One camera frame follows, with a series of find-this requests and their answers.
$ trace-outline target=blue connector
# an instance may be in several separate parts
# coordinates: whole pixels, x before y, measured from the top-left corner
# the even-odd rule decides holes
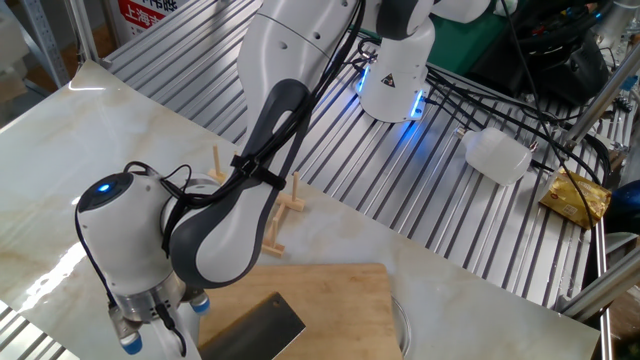
[[[193,303],[191,303],[191,308],[196,314],[200,316],[205,315],[206,313],[209,312],[209,309],[211,308],[211,302],[209,301],[209,297],[206,296],[205,294],[205,301],[197,305],[194,305]]]
[[[135,336],[135,338],[132,342],[128,344],[123,344],[122,342],[120,343],[124,351],[126,351],[129,355],[135,355],[139,353],[140,350],[142,350],[142,338],[140,337],[140,334],[136,332],[133,335]]]

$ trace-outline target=warning label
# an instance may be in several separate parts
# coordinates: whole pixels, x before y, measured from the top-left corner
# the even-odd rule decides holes
[[[116,32],[121,43],[133,39],[167,15],[178,10],[188,0],[109,0],[116,17]]]
[[[118,5],[120,6],[120,13],[124,15],[124,18],[128,22],[143,29],[150,28],[151,25],[164,18],[164,14],[160,14],[159,12],[136,4],[133,1],[119,0]]]
[[[389,74],[382,79],[382,83],[391,87],[396,87],[396,83],[393,81],[393,75]]]

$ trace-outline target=logo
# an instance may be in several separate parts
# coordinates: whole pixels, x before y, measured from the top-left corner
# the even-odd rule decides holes
[[[396,87],[396,83],[393,81],[393,75],[391,74],[385,76],[385,78],[382,79],[382,83],[387,86]]]

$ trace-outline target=wooden stand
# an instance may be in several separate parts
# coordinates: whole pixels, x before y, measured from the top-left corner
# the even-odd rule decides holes
[[[267,231],[267,236],[262,241],[262,252],[277,258],[281,258],[284,254],[284,246],[278,244],[278,230],[279,225],[283,221],[283,217],[287,209],[294,211],[302,211],[304,209],[304,200],[299,199],[298,195],[298,182],[300,181],[300,174],[298,172],[293,173],[293,186],[291,189],[291,195],[280,193],[276,199],[276,204],[280,205],[276,215],[271,220],[271,226]]]
[[[300,181],[300,174],[296,171],[293,173],[293,187],[291,188],[291,195],[289,194],[278,194],[278,198],[276,199],[276,204],[284,205],[291,210],[294,211],[302,211],[304,210],[304,200],[298,198],[298,182]]]
[[[220,155],[218,155],[217,144],[213,145],[213,165],[215,166],[215,169],[209,170],[207,174],[211,176],[215,181],[217,181],[220,185],[222,185],[222,183],[227,180],[227,174],[220,170]]]

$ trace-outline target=blue led light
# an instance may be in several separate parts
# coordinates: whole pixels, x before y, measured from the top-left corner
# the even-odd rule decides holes
[[[413,109],[411,109],[411,117],[415,118],[415,117],[420,117],[418,115],[418,113],[416,112],[416,110],[418,110],[418,105],[420,105],[420,100],[422,99],[422,90],[420,90],[420,92],[418,93],[418,96],[416,96],[416,100],[413,102]]]
[[[369,74],[368,66],[364,69],[364,75],[362,76],[362,81],[360,81],[360,84],[358,84],[358,92],[362,91],[362,86],[364,85],[364,81],[367,79],[367,74]]]
[[[107,192],[107,191],[109,191],[109,189],[111,189],[111,185],[109,185],[109,184],[104,184],[104,185],[101,185],[101,186],[98,188],[98,191],[100,191],[100,192]]]

